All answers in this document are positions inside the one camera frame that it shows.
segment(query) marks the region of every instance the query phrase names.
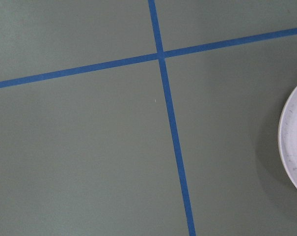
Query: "gray floor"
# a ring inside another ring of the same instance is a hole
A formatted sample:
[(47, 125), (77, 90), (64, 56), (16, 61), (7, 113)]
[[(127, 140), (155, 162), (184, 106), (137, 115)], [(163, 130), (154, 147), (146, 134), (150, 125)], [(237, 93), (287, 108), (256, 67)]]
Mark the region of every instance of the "gray floor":
[[(297, 27), (297, 1), (156, 6), (165, 50)], [(146, 0), (0, 1), (0, 81), (155, 52)], [(297, 236), (297, 35), (166, 65), (196, 234)], [(0, 89), (0, 236), (94, 235), (189, 235), (156, 60)]]

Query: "blue tape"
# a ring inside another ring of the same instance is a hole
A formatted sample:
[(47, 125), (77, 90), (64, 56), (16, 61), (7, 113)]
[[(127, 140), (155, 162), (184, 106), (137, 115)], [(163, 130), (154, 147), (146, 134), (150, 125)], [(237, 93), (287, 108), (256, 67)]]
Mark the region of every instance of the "blue tape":
[(176, 57), (176, 56), (185, 55), (185, 54), (198, 53), (198, 52), (203, 52), (203, 51), (208, 51), (208, 50), (213, 50), (218, 48), (225, 48), (225, 47), (231, 47), (231, 46), (236, 46), (236, 45), (241, 45), (246, 43), (258, 42), (262, 40), (292, 36), (296, 34), (297, 34), (297, 28), (286, 29), (286, 30), (281, 30), (276, 32), (263, 33), (263, 34), (243, 37), (243, 38), (235, 38), (235, 39), (229, 39), (229, 40), (215, 42), (215, 43), (208, 43), (208, 44), (202, 44), (198, 46), (170, 50), (170, 51), (164, 52), (164, 56), (166, 58)]
[(160, 67), (160, 72), (161, 72), (161, 77), (162, 77), (163, 92), (164, 92), (164, 97), (165, 97), (166, 107), (167, 107), (167, 112), (168, 112), (168, 119), (169, 119), (169, 124), (170, 124), (174, 153), (175, 153), (176, 162), (177, 162), (183, 203), (184, 203), (184, 208), (185, 208), (187, 222), (188, 222), (189, 235), (195, 236), (196, 233), (195, 233), (191, 203), (190, 203), (190, 199), (189, 199), (187, 178), (186, 178), (186, 173), (184, 170), (184, 164), (183, 164), (183, 159), (182, 159), (181, 146), (180, 146), (179, 134), (178, 134), (178, 130), (177, 130), (176, 118), (175, 118), (174, 109), (173, 109), (167, 67), (166, 67), (164, 52), (163, 52), (163, 48), (162, 48), (162, 37), (161, 37), (160, 29), (159, 29), (156, 5), (155, 5), (154, 0), (148, 0), (148, 4), (149, 4), (152, 25), (153, 25), (153, 32), (154, 32), (156, 49), (157, 49), (157, 54), (158, 54), (159, 67)]
[(86, 66), (81, 66), (81, 67), (76, 67), (71, 69), (59, 70), (59, 71), (54, 71), (54, 72), (49, 72), (49, 73), (44, 73), (39, 75), (26, 76), (22, 78), (13, 79), (13, 80), (1, 81), (0, 88), (10, 87), (15, 85), (22, 85), (22, 84), (27, 84), (27, 83), (32, 83), (32, 82), (37, 82), (42, 80), (55, 79), (59, 77), (69, 76), (69, 75), (76, 75), (76, 74), (81, 74), (81, 73), (86, 73), (86, 72), (91, 72), (96, 70), (103, 70), (103, 69), (108, 69), (108, 68), (113, 68), (113, 67), (118, 67), (123, 65), (130, 65), (130, 64), (135, 64), (135, 63), (140, 63), (145, 61), (157, 60), (157, 59), (158, 59), (158, 55), (154, 53), (154, 54), (148, 54), (148, 55), (143, 55), (139, 57), (113, 60), (113, 61), (103, 62), (99, 64), (94, 64), (94, 65), (86, 65)]

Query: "plate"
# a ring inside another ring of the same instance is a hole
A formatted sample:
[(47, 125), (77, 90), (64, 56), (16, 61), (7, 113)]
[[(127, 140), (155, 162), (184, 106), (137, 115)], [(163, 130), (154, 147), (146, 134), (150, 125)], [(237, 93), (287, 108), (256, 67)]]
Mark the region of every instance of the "plate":
[(278, 145), (281, 161), (297, 188), (297, 87), (289, 96), (281, 113)]

